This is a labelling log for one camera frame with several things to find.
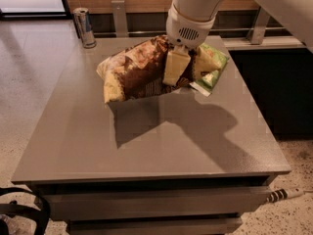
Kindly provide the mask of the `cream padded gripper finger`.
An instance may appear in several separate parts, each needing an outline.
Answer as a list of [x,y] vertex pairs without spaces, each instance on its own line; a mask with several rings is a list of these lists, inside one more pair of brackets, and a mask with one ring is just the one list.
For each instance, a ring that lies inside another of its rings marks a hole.
[[175,46],[168,51],[163,83],[174,86],[191,61],[189,50],[185,46]]

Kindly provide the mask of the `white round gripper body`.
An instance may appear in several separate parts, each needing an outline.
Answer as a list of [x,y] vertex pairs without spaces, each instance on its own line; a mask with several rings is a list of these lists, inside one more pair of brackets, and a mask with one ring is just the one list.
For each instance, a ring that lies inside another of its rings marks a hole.
[[213,23],[214,19],[205,22],[188,19],[171,5],[166,20],[168,40],[172,45],[184,45],[188,49],[195,49],[204,43]]

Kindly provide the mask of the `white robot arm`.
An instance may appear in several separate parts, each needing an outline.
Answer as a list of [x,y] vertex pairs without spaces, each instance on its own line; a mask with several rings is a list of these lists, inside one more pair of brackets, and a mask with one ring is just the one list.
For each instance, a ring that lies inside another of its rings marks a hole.
[[[190,62],[188,52],[207,38],[224,0],[172,0],[166,21],[169,43],[163,83],[174,85]],[[313,51],[313,0],[253,0]]]

